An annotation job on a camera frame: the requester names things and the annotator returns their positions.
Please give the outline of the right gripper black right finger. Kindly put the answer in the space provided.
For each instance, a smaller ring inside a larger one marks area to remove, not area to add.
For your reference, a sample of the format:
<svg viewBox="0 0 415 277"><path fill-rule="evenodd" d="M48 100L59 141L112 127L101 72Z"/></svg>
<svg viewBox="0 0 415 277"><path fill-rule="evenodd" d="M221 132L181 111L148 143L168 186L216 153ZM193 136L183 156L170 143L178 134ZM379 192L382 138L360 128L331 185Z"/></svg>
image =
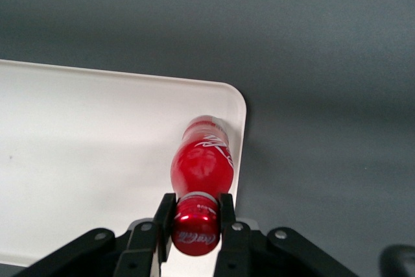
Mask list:
<svg viewBox="0 0 415 277"><path fill-rule="evenodd" d="M233 197L219 197L222 244L215 276L355 276L295 230L277 227L262 234L235 216Z"/></svg>

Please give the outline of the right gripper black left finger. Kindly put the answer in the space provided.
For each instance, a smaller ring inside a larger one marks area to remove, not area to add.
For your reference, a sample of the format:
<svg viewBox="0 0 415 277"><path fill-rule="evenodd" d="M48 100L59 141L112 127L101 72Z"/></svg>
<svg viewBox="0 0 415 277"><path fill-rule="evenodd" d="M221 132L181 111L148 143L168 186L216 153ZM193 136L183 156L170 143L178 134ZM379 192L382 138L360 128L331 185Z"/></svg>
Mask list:
<svg viewBox="0 0 415 277"><path fill-rule="evenodd" d="M153 218L134 221L123 235L92 229L16 276L160 276L175 207L176 195L166 193Z"/></svg>

